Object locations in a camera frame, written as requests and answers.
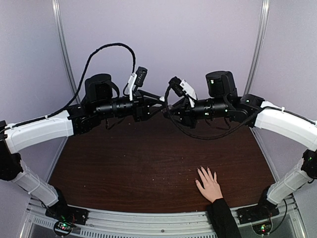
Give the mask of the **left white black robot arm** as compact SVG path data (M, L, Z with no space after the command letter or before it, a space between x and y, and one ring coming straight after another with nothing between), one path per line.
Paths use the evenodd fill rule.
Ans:
M77 105L67 106L55 116L44 116L30 122L0 123L0 178L11 181L40 199L60 220L71 216L62 192L44 182L22 161L19 151L45 141L84 134L109 118L132 116L135 121L148 120L150 108L163 104L164 99L139 90L145 72L130 76L128 95L119 93L109 74L97 74L85 80L86 95Z

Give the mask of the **black sleeved forearm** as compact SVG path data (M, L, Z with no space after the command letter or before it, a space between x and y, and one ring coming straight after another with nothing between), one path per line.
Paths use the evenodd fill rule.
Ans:
M237 223L224 198L206 207L208 218L218 238L241 238Z

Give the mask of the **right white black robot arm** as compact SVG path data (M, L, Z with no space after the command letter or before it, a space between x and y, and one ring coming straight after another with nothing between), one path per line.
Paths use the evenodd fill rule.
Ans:
M230 129L222 135L197 136L183 129L184 126L195 128L199 119L224 118L246 125L275 132L292 139L306 147L302 158L282 179L266 188L259 204L254 207L254 215L264 219L285 197L311 183L317 178L317 123L299 116L284 108L275 106L265 99L245 94L238 96L233 74L230 71L215 71L206 75L210 98L198 100L195 90L177 77L169 81L165 93L168 97L173 90L183 99L171 109L165 105L167 117L173 120L178 116L180 122L173 121L178 129L191 138L214 140L223 138L238 128Z

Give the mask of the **person's bare hand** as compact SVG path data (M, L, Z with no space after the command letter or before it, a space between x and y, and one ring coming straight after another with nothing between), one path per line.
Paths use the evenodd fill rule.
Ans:
M196 186L201 195L211 203L218 199L222 199L223 195L219 183L217 182L217 174L211 173L209 168L197 168L200 179L195 179Z

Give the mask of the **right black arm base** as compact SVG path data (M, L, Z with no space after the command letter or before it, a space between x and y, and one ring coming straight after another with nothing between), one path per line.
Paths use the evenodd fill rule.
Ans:
M280 214L277 205L269 202L267 199L268 189L269 186L263 190L256 205L237 210L240 224L265 220Z

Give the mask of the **purple nail polish bottle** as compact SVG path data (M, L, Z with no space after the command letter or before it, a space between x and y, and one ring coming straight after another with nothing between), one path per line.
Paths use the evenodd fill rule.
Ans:
M168 105L167 107L165 107L165 108L163 108L163 109L161 110L162 115L163 115L165 118L169 118L169 116L171 115L172 109L173 109L173 106L172 106L172 105Z

